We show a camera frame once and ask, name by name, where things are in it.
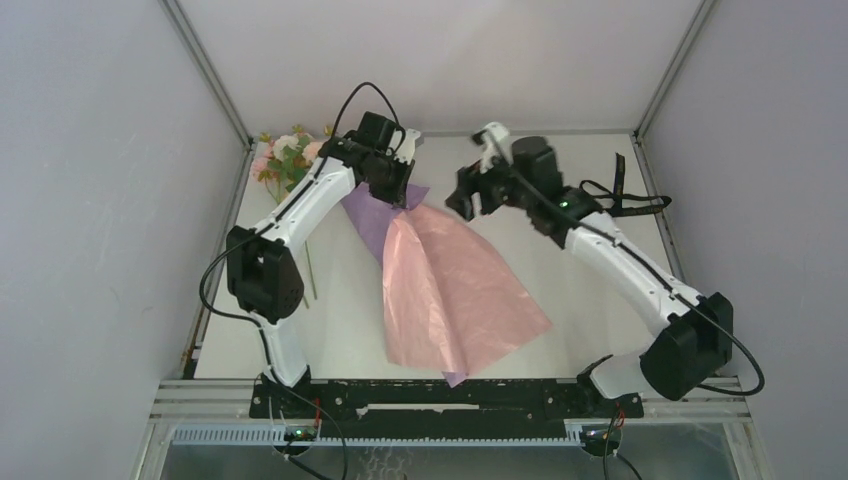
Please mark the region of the fake flower bouquet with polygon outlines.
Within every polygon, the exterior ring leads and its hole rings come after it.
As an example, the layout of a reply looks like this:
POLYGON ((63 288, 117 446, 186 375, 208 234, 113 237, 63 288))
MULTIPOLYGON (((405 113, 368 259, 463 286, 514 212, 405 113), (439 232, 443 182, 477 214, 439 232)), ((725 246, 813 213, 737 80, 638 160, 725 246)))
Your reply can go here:
POLYGON ((323 139, 295 125, 288 135, 273 137, 268 132, 261 132, 258 141, 258 155, 251 163, 250 175, 279 205, 306 177, 318 157, 323 139))

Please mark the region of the purple pink wrapping paper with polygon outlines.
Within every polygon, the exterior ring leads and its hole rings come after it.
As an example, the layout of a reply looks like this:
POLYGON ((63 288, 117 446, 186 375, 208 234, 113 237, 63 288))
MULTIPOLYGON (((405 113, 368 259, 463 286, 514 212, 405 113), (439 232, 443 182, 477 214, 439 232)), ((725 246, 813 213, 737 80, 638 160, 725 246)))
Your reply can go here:
POLYGON ((494 246, 426 204, 428 193, 409 186, 400 208, 362 184, 341 204, 382 271, 389 361, 437 370, 455 387, 552 323, 494 246))

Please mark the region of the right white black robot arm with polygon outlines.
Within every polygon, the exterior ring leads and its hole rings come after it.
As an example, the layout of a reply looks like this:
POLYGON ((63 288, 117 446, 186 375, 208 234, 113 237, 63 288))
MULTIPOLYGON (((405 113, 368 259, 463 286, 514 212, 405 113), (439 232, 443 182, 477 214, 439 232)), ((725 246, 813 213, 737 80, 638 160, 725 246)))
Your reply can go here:
POLYGON ((729 362, 731 302, 701 294, 644 257, 593 196, 564 183, 545 138, 510 142, 480 131, 471 140, 481 158, 458 170, 447 206, 466 221, 502 206, 524 211, 536 231, 614 285, 652 335, 650 345, 585 369, 590 381, 577 391, 584 412, 605 415, 618 397, 646 389, 680 400, 729 362))

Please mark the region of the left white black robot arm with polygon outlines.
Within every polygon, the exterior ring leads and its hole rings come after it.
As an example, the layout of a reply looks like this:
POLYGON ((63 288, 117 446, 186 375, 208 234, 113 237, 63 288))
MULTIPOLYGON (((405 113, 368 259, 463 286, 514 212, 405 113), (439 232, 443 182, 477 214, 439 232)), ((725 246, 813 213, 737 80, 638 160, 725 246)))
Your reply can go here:
POLYGON ((358 127, 322 143, 312 167, 253 227, 234 227, 226 239, 226 283, 244 317, 256 324, 267 360, 265 376, 278 383, 274 404, 290 417, 311 407, 308 372, 292 315, 305 284, 295 257, 324 217, 359 185, 393 208, 407 205, 407 185, 421 134, 367 112, 358 127))

